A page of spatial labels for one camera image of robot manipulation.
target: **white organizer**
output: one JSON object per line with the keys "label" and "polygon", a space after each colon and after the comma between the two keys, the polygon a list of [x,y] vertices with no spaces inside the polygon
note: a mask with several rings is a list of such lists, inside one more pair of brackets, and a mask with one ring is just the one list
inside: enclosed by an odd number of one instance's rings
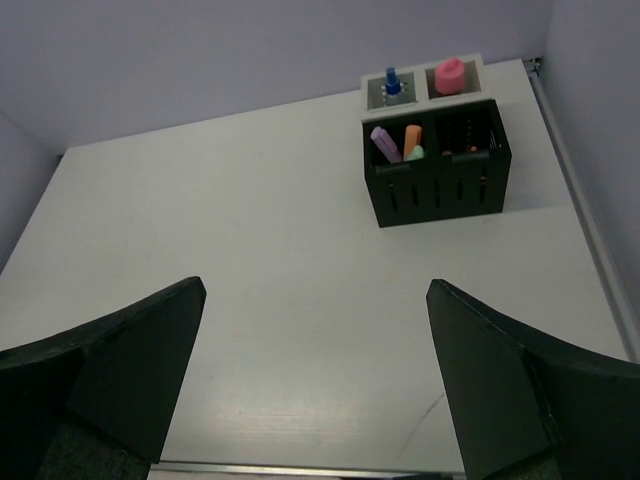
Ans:
{"label": "white organizer", "polygon": [[380,90],[385,84],[385,72],[363,76],[360,82],[362,122],[491,98],[482,56],[476,53],[458,58],[466,67],[466,87],[458,95],[441,97],[435,91],[435,69],[445,60],[396,69],[396,74],[404,84],[406,95],[409,97],[409,101],[401,105],[385,106],[379,100]]}

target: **pink eraser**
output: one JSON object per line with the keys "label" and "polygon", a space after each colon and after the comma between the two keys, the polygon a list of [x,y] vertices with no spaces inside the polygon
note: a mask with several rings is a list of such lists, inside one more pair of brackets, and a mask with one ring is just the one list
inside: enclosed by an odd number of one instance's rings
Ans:
{"label": "pink eraser", "polygon": [[436,67],[436,91],[440,95],[455,95],[464,90],[464,63],[450,58]]}

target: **orange marker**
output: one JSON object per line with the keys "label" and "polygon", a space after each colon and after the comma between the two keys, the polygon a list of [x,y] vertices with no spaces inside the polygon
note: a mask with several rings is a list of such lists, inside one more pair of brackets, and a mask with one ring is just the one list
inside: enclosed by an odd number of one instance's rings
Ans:
{"label": "orange marker", "polygon": [[422,127],[408,125],[404,132],[404,159],[406,160],[414,148],[422,141]]}

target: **desk organizer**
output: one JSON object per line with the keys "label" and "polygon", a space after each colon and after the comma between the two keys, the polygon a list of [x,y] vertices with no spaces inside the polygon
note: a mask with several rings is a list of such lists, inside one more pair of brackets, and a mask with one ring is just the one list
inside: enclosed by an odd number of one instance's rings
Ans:
{"label": "desk organizer", "polygon": [[[389,163],[371,132],[386,129],[402,150],[407,125],[422,127],[425,158]],[[511,150],[494,100],[371,120],[362,132],[364,176],[380,227],[502,211]]]}

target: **purple highlighter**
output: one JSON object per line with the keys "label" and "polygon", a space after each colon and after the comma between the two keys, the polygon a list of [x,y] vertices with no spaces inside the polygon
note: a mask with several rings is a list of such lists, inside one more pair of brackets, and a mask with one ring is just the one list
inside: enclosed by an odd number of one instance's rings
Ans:
{"label": "purple highlighter", "polygon": [[391,163],[399,163],[402,161],[402,155],[400,155],[397,145],[384,128],[374,128],[373,132],[371,132],[371,140],[373,140],[376,147],[378,147]]}

